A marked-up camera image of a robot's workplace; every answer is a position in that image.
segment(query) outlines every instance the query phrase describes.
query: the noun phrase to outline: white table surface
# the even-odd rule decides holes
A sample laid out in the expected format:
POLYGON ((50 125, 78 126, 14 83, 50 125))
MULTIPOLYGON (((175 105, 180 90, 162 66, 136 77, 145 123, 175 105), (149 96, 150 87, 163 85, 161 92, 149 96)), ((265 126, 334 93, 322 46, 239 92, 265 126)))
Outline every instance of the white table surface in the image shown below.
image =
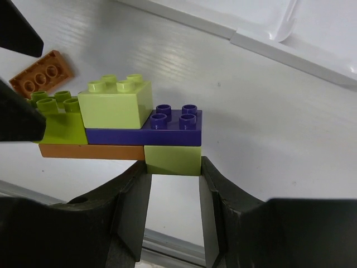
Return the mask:
MULTIPOLYGON (((142 73, 155 104, 204 110, 202 152, 247 192, 271 197, 357 198, 357 92, 228 40, 105 0, 13 0, 76 78, 74 95, 103 74, 142 73)), ((35 59, 0 49, 9 80, 35 59)), ((0 144, 0 176, 70 200, 133 161, 43 159, 32 143, 0 144)), ((146 227, 203 245, 198 178, 154 176, 146 227)))

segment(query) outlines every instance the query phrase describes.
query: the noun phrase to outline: orange duplo brick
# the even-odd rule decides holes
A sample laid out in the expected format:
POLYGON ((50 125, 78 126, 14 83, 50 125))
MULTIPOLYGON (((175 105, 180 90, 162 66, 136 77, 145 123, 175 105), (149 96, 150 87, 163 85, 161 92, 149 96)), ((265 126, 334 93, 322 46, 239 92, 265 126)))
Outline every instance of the orange duplo brick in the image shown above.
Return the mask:
POLYGON ((39 144, 43 157, 145 160, 144 146, 39 144))
POLYGON ((31 99, 31 93, 39 90, 52 91, 73 77, 72 70, 62 55, 57 50, 52 50, 9 83, 18 94, 31 99))

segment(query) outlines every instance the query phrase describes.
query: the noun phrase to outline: green sloped brick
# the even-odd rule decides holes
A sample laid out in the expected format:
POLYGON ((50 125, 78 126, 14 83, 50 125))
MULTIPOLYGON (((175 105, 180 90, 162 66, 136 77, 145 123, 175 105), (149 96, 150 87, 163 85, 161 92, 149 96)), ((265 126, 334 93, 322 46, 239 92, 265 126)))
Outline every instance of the green sloped brick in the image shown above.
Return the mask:
POLYGON ((55 98, 42 98, 36 102, 38 110, 46 117, 44 138, 36 143, 88 144, 78 99, 66 95, 66 100, 62 98, 59 105, 56 95, 55 98), (64 107, 64 112, 59 111, 57 105, 64 107))

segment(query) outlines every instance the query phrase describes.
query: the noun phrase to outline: purple duplo brick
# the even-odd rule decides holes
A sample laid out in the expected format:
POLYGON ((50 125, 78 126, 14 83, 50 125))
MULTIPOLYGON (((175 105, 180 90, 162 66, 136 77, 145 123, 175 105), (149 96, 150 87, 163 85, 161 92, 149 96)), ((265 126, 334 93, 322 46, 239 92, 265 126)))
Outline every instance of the purple duplo brick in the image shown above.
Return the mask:
POLYGON ((140 130, 87 128, 89 144, 201 146, 202 110, 188 104, 173 110, 161 104, 140 130))

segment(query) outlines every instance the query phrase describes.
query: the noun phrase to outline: lego duplo brick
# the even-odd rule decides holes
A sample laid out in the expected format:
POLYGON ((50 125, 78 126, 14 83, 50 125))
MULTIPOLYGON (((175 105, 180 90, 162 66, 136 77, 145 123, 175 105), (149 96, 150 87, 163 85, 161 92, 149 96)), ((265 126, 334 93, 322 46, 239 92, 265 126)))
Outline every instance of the lego duplo brick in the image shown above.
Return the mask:
POLYGON ((9 83, 24 98, 36 91, 52 91, 73 78, 73 72, 62 55, 52 50, 12 78, 9 83))
MULTIPOLYGON (((35 92, 33 99, 46 92, 35 92)), ((46 117, 44 138, 37 143, 88 144, 77 98, 63 101, 64 111, 59 111, 55 98, 42 98, 36 102, 37 109, 46 117)))
POLYGON ((140 129, 153 109, 150 81, 140 74, 105 75, 78 94, 85 128, 140 129))
POLYGON ((201 175, 201 147, 145 145, 149 174, 201 175))
POLYGON ((143 146, 39 144, 43 157, 145 160, 143 146))
POLYGON ((156 107, 140 130, 86 129, 89 144, 201 146, 202 111, 184 105, 156 107))

